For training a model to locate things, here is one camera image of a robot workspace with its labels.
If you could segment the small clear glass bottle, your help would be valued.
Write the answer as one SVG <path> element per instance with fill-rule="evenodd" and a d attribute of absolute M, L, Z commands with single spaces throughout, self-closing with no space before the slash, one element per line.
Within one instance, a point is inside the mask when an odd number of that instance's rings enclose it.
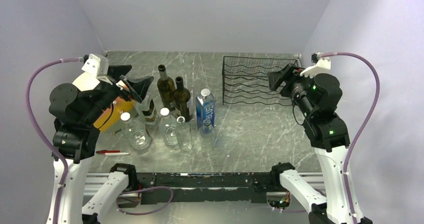
<path fill-rule="evenodd" d="M 209 119 L 205 119 L 202 123 L 202 126 L 199 129 L 200 135 L 203 139 L 214 140 L 215 130 L 212 125 L 212 122 Z"/>

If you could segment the clear slim glass bottle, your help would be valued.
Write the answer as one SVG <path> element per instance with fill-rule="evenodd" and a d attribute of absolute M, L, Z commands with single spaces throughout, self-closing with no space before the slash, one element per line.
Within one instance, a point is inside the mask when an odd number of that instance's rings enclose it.
<path fill-rule="evenodd" d="M 191 151 L 194 144 L 191 127 L 183 116 L 179 116 L 176 120 L 177 126 L 175 131 L 179 148 L 181 151 Z"/>

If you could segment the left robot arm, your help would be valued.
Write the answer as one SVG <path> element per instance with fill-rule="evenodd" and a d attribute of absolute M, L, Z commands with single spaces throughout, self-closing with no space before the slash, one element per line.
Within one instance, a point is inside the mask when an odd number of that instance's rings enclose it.
<path fill-rule="evenodd" d="M 60 84 L 50 94 L 50 113 L 55 117 L 54 190 L 47 223 L 101 223 L 117 197 L 139 188 L 131 164 L 115 164 L 106 182 L 83 202 L 89 167 L 100 134 L 97 120 L 111 110 L 114 101 L 145 97 L 154 78 L 129 79 L 131 67 L 112 66 L 111 75 L 83 72 L 72 83 Z"/>

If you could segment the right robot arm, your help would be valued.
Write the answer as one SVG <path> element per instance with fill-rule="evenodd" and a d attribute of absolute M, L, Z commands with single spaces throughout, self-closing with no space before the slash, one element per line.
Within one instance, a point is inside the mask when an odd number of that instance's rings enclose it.
<path fill-rule="evenodd" d="M 336 114 L 342 96 L 338 79 L 328 73 L 307 77 L 304 70 L 287 65 L 267 74 L 269 88 L 297 106 L 302 126 L 321 168 L 325 193 L 308 184 L 290 163 L 272 167 L 270 185 L 284 188 L 308 213 L 310 223 L 370 223 L 357 201 L 349 175 L 348 152 L 352 146 L 345 122 Z"/>

